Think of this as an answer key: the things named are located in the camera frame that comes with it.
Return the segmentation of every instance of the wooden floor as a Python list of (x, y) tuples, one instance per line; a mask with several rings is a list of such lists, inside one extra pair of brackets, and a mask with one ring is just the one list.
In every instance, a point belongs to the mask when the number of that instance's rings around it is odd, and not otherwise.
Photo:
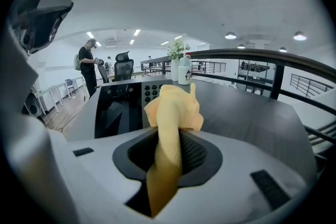
[[(85, 103), (89, 100), (89, 93), (85, 87)], [(84, 106), (83, 87), (76, 90), (76, 95), (72, 94), (71, 99), (67, 96), (63, 99), (63, 106), (57, 104), (59, 113), (53, 109), (49, 114), (43, 116), (43, 120), (49, 129), (62, 132), (66, 135), (67, 130), (71, 127), (75, 115), (79, 113)]]

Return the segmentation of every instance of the black railing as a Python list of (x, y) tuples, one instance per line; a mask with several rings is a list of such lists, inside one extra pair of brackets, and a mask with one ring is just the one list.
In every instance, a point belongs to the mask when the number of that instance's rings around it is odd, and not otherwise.
[(192, 72), (194, 73), (220, 73), (225, 72), (226, 63), (209, 61), (192, 61)]
[[(231, 82), (237, 82), (237, 83), (245, 84), (248, 86), (260, 88), (263, 90), (268, 90), (270, 91), (269, 97), (273, 99), (278, 99), (279, 94), (283, 94), (288, 97), (300, 100), (302, 102), (314, 105), (322, 110), (325, 110), (333, 115), (336, 115), (336, 110), (334, 108), (331, 108), (325, 104), (317, 102), (311, 98), (303, 97), (296, 93), (292, 93), (292, 92), (281, 89), (285, 66), (303, 70), (311, 74), (315, 74), (317, 76), (325, 78), (333, 83), (336, 83), (336, 69), (330, 66), (327, 66), (323, 63), (320, 63), (315, 60), (311, 60), (311, 59), (308, 59), (302, 56), (297, 56), (293, 54), (284, 54), (282, 52), (271, 51), (271, 50), (260, 50), (260, 49), (245, 49), (245, 50), (216, 49), (216, 50), (195, 51), (195, 52), (191, 52), (190, 54), (191, 54), (192, 59), (197, 59), (198, 61), (200, 59), (245, 59), (245, 60), (274, 63), (276, 68), (275, 68), (275, 75), (274, 75), (273, 83), (271, 86), (266, 85), (266, 84), (261, 84), (258, 82), (254, 82), (254, 81), (240, 80), (238, 78), (229, 78), (229, 77), (223, 77), (223, 76), (218, 76), (215, 74), (208, 74), (208, 73), (192, 72), (192, 75), (219, 79), (219, 80), (226, 80), (226, 81), (231, 81)], [(165, 64), (167, 62), (170, 62), (168, 57), (161, 57), (161, 58), (142, 61), (141, 68), (142, 70), (144, 70), (143, 69), (144, 64), (146, 63), (158, 63), (158, 62), (161, 63), (161, 68), (159, 69), (159, 71), (161, 71), (163, 74), (166, 74), (167, 71), (170, 71), (170, 70), (166, 70), (166, 67), (165, 67), (166, 66)], [(323, 139), (325, 138), (325, 134), (317, 130), (314, 130), (312, 128), (307, 127), (306, 131), (310, 134), (316, 135), (317, 137), (320, 137)], [(328, 139), (328, 141), (332, 142), (333, 144), (336, 144), (335, 139)]]
[(295, 87), (308, 98), (319, 95), (334, 88), (320, 81), (299, 76), (296, 74), (291, 75), (289, 85)]

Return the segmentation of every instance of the gray desk surface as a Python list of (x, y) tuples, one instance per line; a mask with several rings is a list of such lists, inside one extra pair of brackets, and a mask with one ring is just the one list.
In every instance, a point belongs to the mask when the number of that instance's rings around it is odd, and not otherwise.
[[(132, 79), (129, 82), (170, 79), (170, 75)], [(204, 117), (202, 131), (248, 142), (282, 161), (310, 183), (316, 179), (317, 169), (307, 133), (294, 108), (260, 95), (240, 91), (214, 83), (193, 80), (200, 113)], [(190, 86), (175, 85), (187, 92)], [(99, 91), (84, 107), (85, 119), (96, 112)], [(94, 131), (92, 124), (78, 121), (74, 127)]]

